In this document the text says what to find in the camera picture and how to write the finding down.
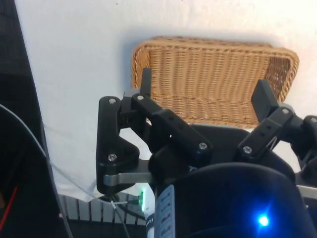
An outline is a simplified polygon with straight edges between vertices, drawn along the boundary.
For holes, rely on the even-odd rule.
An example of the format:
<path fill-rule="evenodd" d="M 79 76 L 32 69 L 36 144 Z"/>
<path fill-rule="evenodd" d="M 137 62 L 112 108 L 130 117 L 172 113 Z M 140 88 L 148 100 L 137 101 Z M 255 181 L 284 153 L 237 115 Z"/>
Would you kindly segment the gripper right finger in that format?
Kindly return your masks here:
<path fill-rule="evenodd" d="M 298 117 L 286 104 L 279 104 L 270 84 L 259 80 L 251 96 L 259 125 L 238 145 L 237 161 L 259 163 L 275 146 L 291 145 L 302 169 L 317 169 L 317 117 Z"/>

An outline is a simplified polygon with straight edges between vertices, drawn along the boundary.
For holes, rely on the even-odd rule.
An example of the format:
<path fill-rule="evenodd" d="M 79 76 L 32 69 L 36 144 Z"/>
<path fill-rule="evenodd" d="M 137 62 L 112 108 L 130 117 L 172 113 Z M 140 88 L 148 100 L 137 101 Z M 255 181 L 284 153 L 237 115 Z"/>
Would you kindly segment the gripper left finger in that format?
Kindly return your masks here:
<path fill-rule="evenodd" d="M 113 195 L 137 183 L 158 185 L 210 163 L 213 146 L 193 126 L 151 99 L 150 68 L 123 99 L 99 101 L 97 189 Z"/>

